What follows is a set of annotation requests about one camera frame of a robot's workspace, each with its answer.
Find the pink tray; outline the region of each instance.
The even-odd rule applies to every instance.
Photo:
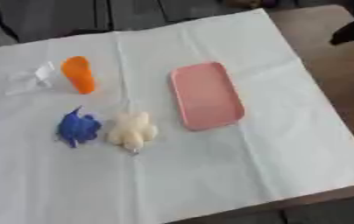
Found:
[[[172,72],[172,85],[182,120],[190,130],[235,123],[244,115],[244,107],[220,63],[180,67]]]

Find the blue plush toy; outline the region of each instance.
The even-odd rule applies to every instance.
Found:
[[[84,144],[88,140],[96,139],[96,132],[102,126],[92,115],[79,117],[77,113],[80,108],[65,115],[58,128],[58,135],[71,148],[76,148],[76,142]]]

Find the plastic cup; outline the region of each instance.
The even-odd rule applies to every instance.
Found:
[[[61,71],[82,95],[89,94],[96,88],[89,61],[85,57],[76,56],[67,59],[62,63]]]

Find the white paper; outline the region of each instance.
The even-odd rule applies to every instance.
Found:
[[[354,185],[354,137],[262,10],[2,47],[0,86],[6,71],[77,55],[93,94],[0,89],[0,223],[156,224]],[[246,115],[191,132],[169,74],[209,60],[226,66]],[[78,105],[103,122],[127,105],[148,111],[160,134],[136,157],[102,139],[70,150],[53,133]]]

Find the floor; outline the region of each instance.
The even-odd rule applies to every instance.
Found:
[[[5,23],[21,42],[58,38],[78,30],[141,30],[183,20],[241,11],[217,0],[165,2],[158,0],[110,0],[112,23],[106,0],[0,0]],[[344,4],[343,0],[300,0],[300,7]],[[188,8],[186,3],[196,2]],[[281,0],[271,11],[295,8],[293,0]],[[174,224],[354,224],[354,199],[292,207],[281,211],[249,214],[218,214]]]
[[[280,1],[280,7],[275,10],[295,7],[293,0]],[[347,0],[300,0],[300,7],[346,4],[345,1]],[[108,29],[107,2],[108,0],[0,0],[0,8],[5,23],[18,34],[21,42],[29,42],[58,38],[78,29]],[[113,30],[148,29],[191,18],[241,11],[219,2],[222,0],[110,0]]]

